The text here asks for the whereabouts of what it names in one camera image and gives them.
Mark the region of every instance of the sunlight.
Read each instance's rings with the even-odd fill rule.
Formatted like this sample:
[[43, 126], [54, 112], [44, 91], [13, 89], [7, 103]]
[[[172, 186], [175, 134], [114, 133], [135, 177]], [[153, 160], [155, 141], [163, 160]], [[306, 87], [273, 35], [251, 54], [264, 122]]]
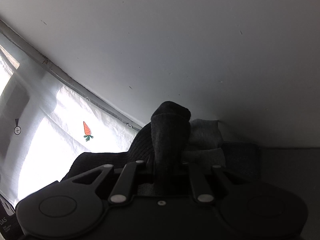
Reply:
[[[8, 58], [8, 60], [11, 62], [11, 64], [15, 67], [15, 69], [18, 69], [18, 67], [20, 66], [20, 63], [16, 61], [1, 45], [0, 45], [0, 49]], [[0, 67], [0, 95], [1, 95], [5, 86], [9, 82], [9, 79], [13, 75], [13, 71], [1, 56], [0, 56], [0, 65], [1, 65]]]
[[[83, 152], [127, 151], [137, 134], [66, 86], [58, 91], [57, 105], [34, 134], [18, 183], [18, 199], [58, 180]], [[93, 138], [84, 138], [83, 122]]]

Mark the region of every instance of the orange carrot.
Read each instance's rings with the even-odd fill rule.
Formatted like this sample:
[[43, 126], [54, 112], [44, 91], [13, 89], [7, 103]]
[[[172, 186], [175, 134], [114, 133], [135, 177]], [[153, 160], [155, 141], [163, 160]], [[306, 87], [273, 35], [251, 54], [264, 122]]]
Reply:
[[93, 138], [93, 136], [91, 135], [91, 130], [90, 128], [87, 126], [87, 124], [85, 122], [83, 122], [83, 126], [84, 126], [84, 133], [85, 133], [85, 141], [89, 141], [90, 137]]
[[91, 134], [91, 130], [90, 128], [87, 126], [87, 124], [85, 122], [83, 122], [83, 126], [84, 126], [84, 133], [85, 135], [90, 135]]

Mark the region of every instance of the screw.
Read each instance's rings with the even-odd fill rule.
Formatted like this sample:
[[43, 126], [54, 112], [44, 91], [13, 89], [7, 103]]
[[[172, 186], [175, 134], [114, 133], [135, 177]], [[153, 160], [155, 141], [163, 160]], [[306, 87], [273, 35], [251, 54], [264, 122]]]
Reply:
[[127, 200], [127, 197], [121, 194], [113, 195], [110, 197], [110, 201], [113, 203], [122, 203]]
[[160, 200], [160, 201], [158, 201], [158, 205], [159, 206], [165, 206], [167, 203], [166, 203], [166, 201], [164, 201], [164, 200]]

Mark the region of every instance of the black knit cloth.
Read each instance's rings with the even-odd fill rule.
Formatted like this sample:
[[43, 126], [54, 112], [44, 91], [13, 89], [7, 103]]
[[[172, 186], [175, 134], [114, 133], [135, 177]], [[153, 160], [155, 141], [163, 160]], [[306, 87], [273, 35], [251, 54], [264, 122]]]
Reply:
[[143, 127], [134, 138], [130, 149], [122, 153], [82, 153], [73, 162], [68, 179], [106, 163], [123, 168], [126, 163], [155, 159], [159, 177], [168, 176], [185, 148], [190, 134], [190, 111], [174, 102], [164, 102], [151, 116], [151, 123]]

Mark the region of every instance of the black fabric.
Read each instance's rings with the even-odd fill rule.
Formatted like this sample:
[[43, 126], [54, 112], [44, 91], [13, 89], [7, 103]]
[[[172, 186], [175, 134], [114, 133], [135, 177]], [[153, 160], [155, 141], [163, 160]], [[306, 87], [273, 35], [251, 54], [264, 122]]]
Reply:
[[137, 133], [127, 152], [82, 153], [75, 159], [68, 174], [62, 180], [106, 163], [113, 164], [115, 169], [117, 169], [123, 168], [126, 163], [132, 161], [144, 160], [146, 162], [151, 155], [154, 155], [154, 150], [151, 139], [151, 123], [148, 123]]
[[157, 194], [169, 194], [172, 191], [170, 176], [179, 165], [181, 152], [187, 145], [190, 117], [188, 109], [169, 101], [162, 103], [151, 116]]
[[188, 109], [174, 102], [162, 103], [152, 115], [151, 123], [137, 133], [127, 152], [82, 153], [73, 162], [63, 180], [106, 163], [113, 164], [115, 168], [123, 168], [128, 162], [146, 162], [150, 156], [155, 157], [159, 178], [163, 177], [164, 174], [172, 172], [175, 163], [179, 163], [177, 160], [180, 160], [181, 151], [190, 134], [190, 116]]
[[221, 134], [215, 129], [216, 121], [200, 119], [192, 121], [190, 135], [190, 116], [187, 108], [170, 101], [164, 102], [151, 116], [151, 123], [138, 132], [127, 152], [82, 153], [73, 162], [63, 179], [106, 163], [113, 164], [115, 168], [123, 168], [128, 162], [151, 160], [151, 165], [156, 167], [155, 181], [159, 182], [152, 192], [159, 195], [170, 194], [174, 191], [174, 185], [170, 183], [169, 177], [179, 165], [181, 158], [186, 157], [188, 161], [194, 161], [204, 167], [207, 163], [218, 163], [223, 166], [225, 161], [228, 169], [251, 178], [260, 178], [260, 155], [256, 145], [223, 143], [221, 148], [224, 160], [223, 155], [220, 156], [221, 151], [215, 149], [222, 143]]
[[226, 168], [248, 176], [260, 179], [260, 149], [252, 143], [224, 142], [221, 146]]

